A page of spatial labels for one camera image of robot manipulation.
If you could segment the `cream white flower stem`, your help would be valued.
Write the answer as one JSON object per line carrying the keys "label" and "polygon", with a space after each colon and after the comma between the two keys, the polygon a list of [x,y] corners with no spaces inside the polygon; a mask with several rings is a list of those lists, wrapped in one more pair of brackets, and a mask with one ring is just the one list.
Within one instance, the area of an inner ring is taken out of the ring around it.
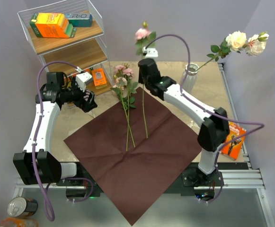
{"label": "cream white flower stem", "polygon": [[241,31],[228,34],[220,45],[211,45],[212,53],[207,55],[210,59],[199,66],[198,70],[212,61],[224,59],[232,52],[242,53],[244,51],[248,56],[258,56],[265,50],[268,39],[267,31],[255,34],[250,38],[247,38],[246,33]]}

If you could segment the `red wrapping paper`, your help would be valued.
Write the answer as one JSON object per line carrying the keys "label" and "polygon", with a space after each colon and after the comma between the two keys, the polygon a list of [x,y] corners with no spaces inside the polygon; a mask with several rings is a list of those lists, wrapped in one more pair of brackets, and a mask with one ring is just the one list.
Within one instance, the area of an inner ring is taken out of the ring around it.
{"label": "red wrapping paper", "polygon": [[149,137],[146,138],[142,114],[142,89],[134,94],[130,126],[135,148],[129,136],[126,151],[127,121],[121,103],[117,103],[83,125],[65,139],[65,144],[129,224],[135,224],[165,191],[150,190],[121,195],[120,177],[148,174],[164,175],[158,185],[168,187],[201,152],[197,134],[157,99],[145,93],[145,114]]}

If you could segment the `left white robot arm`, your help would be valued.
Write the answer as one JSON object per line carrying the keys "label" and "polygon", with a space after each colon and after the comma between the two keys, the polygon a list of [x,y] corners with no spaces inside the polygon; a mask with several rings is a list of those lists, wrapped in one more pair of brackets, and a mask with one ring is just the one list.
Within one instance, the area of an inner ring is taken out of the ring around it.
{"label": "left white robot arm", "polygon": [[73,78],[63,72],[48,72],[46,83],[36,95],[34,124],[21,153],[14,154],[13,163],[26,185],[37,183],[39,174],[42,183],[58,183],[67,178],[72,185],[80,185],[84,174],[74,162],[61,163],[52,154],[52,137],[55,123],[64,103],[74,103],[87,113],[97,107],[94,92],[87,89],[93,81],[88,72]]}

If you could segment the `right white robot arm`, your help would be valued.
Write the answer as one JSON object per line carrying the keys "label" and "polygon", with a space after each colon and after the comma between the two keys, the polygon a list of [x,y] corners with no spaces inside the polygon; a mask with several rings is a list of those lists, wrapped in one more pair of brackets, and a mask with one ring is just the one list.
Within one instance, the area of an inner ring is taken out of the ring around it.
{"label": "right white robot arm", "polygon": [[202,151],[196,179],[200,185],[207,186],[213,181],[213,172],[217,168],[218,150],[230,133],[226,110],[202,103],[182,90],[172,78],[161,76],[154,59],[142,59],[138,62],[138,67],[139,82],[153,96],[174,105],[200,127],[197,141]]}

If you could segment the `pink flower bunch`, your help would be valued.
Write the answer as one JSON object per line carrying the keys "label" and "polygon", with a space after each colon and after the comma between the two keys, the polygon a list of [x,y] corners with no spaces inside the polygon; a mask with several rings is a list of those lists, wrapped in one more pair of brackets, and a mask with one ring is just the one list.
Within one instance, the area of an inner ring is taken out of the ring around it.
{"label": "pink flower bunch", "polygon": [[126,151],[129,150],[129,136],[131,136],[133,147],[135,148],[134,137],[130,126],[130,109],[136,108],[134,105],[135,98],[131,97],[136,94],[137,82],[133,82],[134,72],[128,63],[117,65],[114,69],[114,85],[111,90],[116,95],[122,105],[127,121],[127,135],[126,135]]}

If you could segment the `pink flower stem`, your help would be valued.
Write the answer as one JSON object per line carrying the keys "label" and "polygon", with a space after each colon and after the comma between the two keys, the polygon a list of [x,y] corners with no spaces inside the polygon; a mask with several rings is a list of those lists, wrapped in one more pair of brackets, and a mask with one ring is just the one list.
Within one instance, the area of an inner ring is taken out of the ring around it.
{"label": "pink flower stem", "polygon": [[[136,55],[140,56],[143,59],[145,59],[144,55],[144,47],[146,47],[152,40],[153,38],[156,37],[156,32],[151,32],[148,28],[148,22],[144,21],[142,23],[142,27],[137,30],[135,33],[135,47],[137,48],[136,50]],[[141,67],[141,73],[139,73],[139,83],[142,84],[142,114],[143,114],[143,120],[144,120],[144,126],[145,126],[145,133],[146,133],[146,138],[149,137],[148,134],[148,127],[147,127],[147,122],[146,122],[146,114],[145,114],[145,85],[147,83],[147,76],[145,74],[146,69],[145,66],[142,65]]]}

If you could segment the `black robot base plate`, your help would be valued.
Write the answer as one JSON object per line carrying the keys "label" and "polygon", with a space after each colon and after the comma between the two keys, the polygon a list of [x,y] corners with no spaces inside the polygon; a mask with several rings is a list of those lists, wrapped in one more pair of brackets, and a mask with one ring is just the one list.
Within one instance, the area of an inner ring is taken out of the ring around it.
{"label": "black robot base plate", "polygon": [[[181,196],[196,196],[198,199],[209,201],[215,196],[215,189],[224,186],[224,180],[220,171],[213,171],[208,176],[201,174],[196,167],[196,163],[191,163],[178,177],[168,186],[158,185],[165,179],[164,175],[158,177],[150,177],[148,174],[129,174],[128,176],[120,177],[123,183],[120,183],[121,195],[125,192],[130,192],[136,195],[143,192],[145,195],[150,190],[164,189],[165,194],[180,194]],[[104,191],[91,177],[81,163],[78,163],[78,175],[72,180],[60,180],[57,186],[66,186],[66,196],[83,197],[83,190],[79,187],[83,186],[90,193],[91,197],[100,197]]]}

